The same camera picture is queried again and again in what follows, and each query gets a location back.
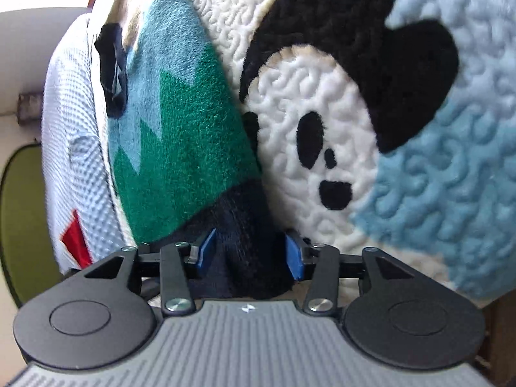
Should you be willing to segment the panda print quilted bedspread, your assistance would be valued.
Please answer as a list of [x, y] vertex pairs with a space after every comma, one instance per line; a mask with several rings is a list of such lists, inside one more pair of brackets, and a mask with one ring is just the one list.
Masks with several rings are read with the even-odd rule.
[[[98, 0], [95, 41], [152, 0]], [[515, 288], [515, 0], [190, 0], [275, 225], [377, 245], [479, 303]]]

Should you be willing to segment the red cloth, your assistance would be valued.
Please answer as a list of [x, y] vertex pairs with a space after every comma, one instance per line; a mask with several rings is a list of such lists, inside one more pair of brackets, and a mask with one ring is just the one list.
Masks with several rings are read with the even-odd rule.
[[79, 215], [76, 210], [73, 210], [72, 220], [62, 233], [60, 239], [80, 269], [92, 265], [90, 251], [86, 245], [86, 239], [82, 232]]

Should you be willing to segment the light blue dotted blanket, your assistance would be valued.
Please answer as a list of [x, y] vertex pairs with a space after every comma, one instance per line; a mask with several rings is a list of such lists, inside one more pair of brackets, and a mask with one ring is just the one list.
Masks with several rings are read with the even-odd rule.
[[108, 169], [107, 120], [94, 98], [90, 16], [77, 17], [48, 64], [41, 125], [45, 207], [54, 258], [61, 273], [80, 269], [61, 241], [76, 210], [95, 263], [132, 245]]

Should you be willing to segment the green navy knit cardigan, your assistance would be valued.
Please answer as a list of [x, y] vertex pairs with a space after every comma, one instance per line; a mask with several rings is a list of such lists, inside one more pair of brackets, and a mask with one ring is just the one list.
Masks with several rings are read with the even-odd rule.
[[152, 248], [216, 236], [198, 298], [264, 300], [290, 290], [241, 113], [190, 0], [152, 0], [135, 29], [108, 20], [95, 41], [108, 159], [133, 238]]

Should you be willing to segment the green chair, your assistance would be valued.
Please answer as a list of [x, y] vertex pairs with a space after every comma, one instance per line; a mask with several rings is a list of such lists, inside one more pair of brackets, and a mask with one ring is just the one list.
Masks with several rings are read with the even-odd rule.
[[19, 308], [61, 281], [47, 228], [39, 143], [17, 149], [2, 172], [1, 266]]

